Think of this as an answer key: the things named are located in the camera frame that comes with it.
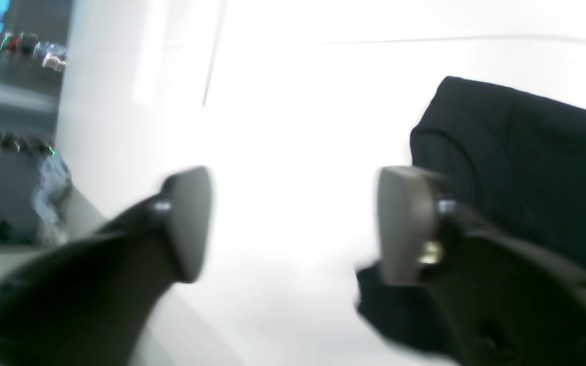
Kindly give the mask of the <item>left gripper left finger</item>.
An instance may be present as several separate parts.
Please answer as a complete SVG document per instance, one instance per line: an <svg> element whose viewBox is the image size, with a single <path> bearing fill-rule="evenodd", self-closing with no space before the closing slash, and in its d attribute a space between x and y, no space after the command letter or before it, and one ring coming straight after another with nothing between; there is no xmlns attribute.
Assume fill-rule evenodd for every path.
<svg viewBox="0 0 586 366"><path fill-rule="evenodd" d="M212 207L209 170L191 168L2 276L0 365L126 365L160 297L197 281Z"/></svg>

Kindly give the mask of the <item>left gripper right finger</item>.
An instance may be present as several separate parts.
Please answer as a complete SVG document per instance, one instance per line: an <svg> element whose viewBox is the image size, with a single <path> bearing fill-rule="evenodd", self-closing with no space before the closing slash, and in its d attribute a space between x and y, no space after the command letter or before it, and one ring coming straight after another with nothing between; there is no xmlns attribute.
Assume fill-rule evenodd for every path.
<svg viewBox="0 0 586 366"><path fill-rule="evenodd" d="M424 287L463 365L586 365L586 269L501 232L442 179L377 178L382 280Z"/></svg>

